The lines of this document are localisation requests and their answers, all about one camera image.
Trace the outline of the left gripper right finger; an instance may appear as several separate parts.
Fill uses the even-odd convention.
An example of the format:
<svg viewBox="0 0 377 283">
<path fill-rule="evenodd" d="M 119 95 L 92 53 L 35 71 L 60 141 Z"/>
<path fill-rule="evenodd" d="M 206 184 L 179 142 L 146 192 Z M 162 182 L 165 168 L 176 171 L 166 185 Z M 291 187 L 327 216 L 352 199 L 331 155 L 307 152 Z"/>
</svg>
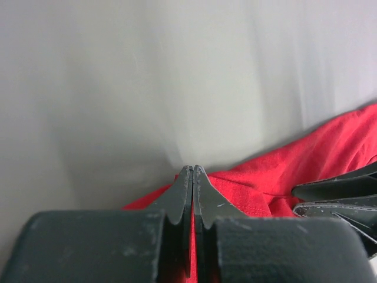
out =
<svg viewBox="0 0 377 283">
<path fill-rule="evenodd" d="M 198 282 L 226 282 L 241 265 L 270 262 L 287 282 L 298 264 L 303 282 L 375 282 L 363 242 L 346 222 L 327 217 L 252 218 L 193 173 L 193 209 Z"/>
</svg>

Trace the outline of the red t-shirt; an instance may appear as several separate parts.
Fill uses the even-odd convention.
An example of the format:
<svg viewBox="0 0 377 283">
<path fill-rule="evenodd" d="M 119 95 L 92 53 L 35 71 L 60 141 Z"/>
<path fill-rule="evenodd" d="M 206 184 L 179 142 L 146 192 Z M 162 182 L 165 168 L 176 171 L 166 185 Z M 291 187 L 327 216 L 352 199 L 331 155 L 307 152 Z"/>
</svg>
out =
<svg viewBox="0 0 377 283">
<path fill-rule="evenodd" d="M 292 208 L 299 202 L 290 196 L 294 185 L 335 177 L 372 162 L 376 162 L 376 104 L 334 118 L 307 136 L 233 169 L 211 173 L 209 179 L 249 216 L 293 216 Z M 267 264 L 245 263 L 226 282 L 286 281 L 279 279 L 275 263 Z M 309 275 L 298 264 L 292 271 L 287 282 L 303 282 L 299 273 Z"/>
</svg>

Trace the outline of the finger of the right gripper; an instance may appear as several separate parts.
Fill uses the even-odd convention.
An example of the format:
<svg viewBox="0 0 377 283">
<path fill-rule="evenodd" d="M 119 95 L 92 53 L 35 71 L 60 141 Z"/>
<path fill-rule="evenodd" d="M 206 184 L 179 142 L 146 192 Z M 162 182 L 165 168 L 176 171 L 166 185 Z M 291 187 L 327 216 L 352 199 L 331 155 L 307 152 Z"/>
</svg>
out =
<svg viewBox="0 0 377 283">
<path fill-rule="evenodd" d="M 375 195 L 376 162 L 343 175 L 297 185 L 291 194 L 305 202 Z"/>
<path fill-rule="evenodd" d="M 293 208 L 303 218 L 327 217 L 349 224 L 359 235 L 368 256 L 376 256 L 376 197 L 303 202 Z"/>
</svg>

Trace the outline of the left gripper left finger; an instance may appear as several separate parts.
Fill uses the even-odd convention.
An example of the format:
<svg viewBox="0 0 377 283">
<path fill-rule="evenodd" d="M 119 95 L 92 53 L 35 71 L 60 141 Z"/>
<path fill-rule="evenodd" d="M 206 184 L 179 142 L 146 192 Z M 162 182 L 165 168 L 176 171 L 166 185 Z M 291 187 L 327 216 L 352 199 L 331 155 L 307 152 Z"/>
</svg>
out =
<svg viewBox="0 0 377 283">
<path fill-rule="evenodd" d="M 2 282 L 184 282 L 193 168 L 144 209 L 51 210 L 22 228 Z"/>
</svg>

